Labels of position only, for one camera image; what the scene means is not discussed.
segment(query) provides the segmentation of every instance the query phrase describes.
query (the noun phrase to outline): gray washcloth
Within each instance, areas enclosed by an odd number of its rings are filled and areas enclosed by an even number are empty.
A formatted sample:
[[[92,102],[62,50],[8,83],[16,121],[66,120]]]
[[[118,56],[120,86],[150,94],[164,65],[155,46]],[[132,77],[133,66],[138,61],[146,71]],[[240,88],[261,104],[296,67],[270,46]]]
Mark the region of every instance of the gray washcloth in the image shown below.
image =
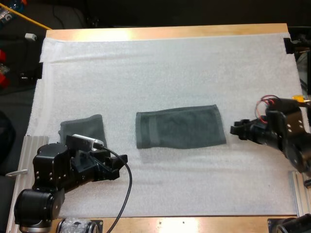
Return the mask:
[[[136,114],[138,149],[190,149],[225,143],[221,116],[216,105]]]
[[[92,137],[103,141],[104,146],[107,146],[103,118],[102,115],[96,114],[88,118],[78,119],[78,120],[68,120],[60,123],[60,131],[58,131],[60,136],[60,143],[65,144],[66,136],[73,134],[80,134],[86,137]]]

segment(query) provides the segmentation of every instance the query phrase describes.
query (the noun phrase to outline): table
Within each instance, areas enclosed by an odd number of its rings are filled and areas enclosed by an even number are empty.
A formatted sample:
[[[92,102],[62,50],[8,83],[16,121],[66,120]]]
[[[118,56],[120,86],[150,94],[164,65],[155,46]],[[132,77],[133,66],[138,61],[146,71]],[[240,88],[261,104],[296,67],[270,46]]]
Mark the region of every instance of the table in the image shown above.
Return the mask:
[[[286,24],[246,24],[159,28],[74,29],[47,31],[46,37],[77,42],[131,41],[180,37],[287,33]],[[115,233],[265,233],[268,218],[292,216],[196,216],[196,217],[125,217],[121,218]],[[104,232],[113,218],[101,218]],[[53,222],[52,233],[60,220]]]

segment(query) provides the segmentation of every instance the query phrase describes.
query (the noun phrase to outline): red wire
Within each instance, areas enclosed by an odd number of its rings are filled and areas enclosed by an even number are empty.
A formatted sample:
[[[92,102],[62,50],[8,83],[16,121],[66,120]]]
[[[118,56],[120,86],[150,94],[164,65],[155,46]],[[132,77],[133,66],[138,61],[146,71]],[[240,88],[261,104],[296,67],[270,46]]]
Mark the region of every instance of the red wire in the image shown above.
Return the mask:
[[[267,124],[268,122],[265,121],[265,120],[261,117],[260,112],[259,112],[259,110],[258,110],[258,106],[259,106],[259,104],[260,104],[261,102],[264,102],[264,103],[266,103],[267,105],[270,105],[270,103],[275,104],[275,101],[274,101],[272,98],[270,98],[270,97],[274,97],[274,98],[278,99],[278,97],[275,96],[275,95],[265,95],[265,96],[261,97],[261,99],[260,99],[260,100],[257,102],[257,104],[256,104],[256,112],[255,112],[255,115],[256,115],[256,117],[257,117],[262,123],[264,123],[264,124]]]
[[[259,100],[259,101],[257,102],[257,104],[256,104],[256,112],[257,112],[257,114],[258,114],[258,116],[256,116],[256,117],[259,118],[259,120],[260,120],[262,123],[267,124],[268,122],[265,121],[264,119],[262,119],[262,117],[261,117],[261,115],[260,115],[260,113],[259,113],[259,110],[258,110],[258,105],[259,105],[261,102],[265,102],[266,104],[269,104],[269,102],[266,102],[266,100]]]

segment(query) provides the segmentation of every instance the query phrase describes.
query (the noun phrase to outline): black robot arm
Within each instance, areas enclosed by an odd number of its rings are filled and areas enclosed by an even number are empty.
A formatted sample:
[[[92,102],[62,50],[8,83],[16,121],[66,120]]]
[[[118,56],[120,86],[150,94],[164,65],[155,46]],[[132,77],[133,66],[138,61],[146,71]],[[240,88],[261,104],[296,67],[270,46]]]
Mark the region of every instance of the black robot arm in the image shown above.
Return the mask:
[[[266,116],[241,120],[231,126],[231,134],[241,140],[265,144],[284,153],[299,172],[311,172],[311,134],[304,129],[301,110],[308,107],[296,100],[273,98],[266,101]]]
[[[15,203],[15,223],[27,233],[46,233],[58,217],[65,193],[90,181],[115,180],[127,155],[111,157],[97,150],[101,142],[80,135],[67,136],[66,144],[41,146],[33,159],[35,183]]]

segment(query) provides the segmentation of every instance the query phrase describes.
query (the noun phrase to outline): white towel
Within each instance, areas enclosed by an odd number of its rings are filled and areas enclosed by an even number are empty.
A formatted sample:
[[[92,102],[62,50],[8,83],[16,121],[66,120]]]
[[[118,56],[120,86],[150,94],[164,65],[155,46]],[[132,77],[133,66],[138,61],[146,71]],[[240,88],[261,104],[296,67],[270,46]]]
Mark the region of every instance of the white towel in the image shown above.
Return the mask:
[[[128,154],[133,172],[123,216],[295,214],[288,176],[294,168],[284,155],[229,133],[234,121],[255,118],[261,96],[301,93],[284,37],[289,35],[96,43],[46,38],[27,134],[56,142],[62,121],[103,115],[108,147]],[[136,148],[136,112],[213,104],[226,145]],[[125,168],[115,181],[83,185],[66,194],[60,216],[116,216],[127,186]]]

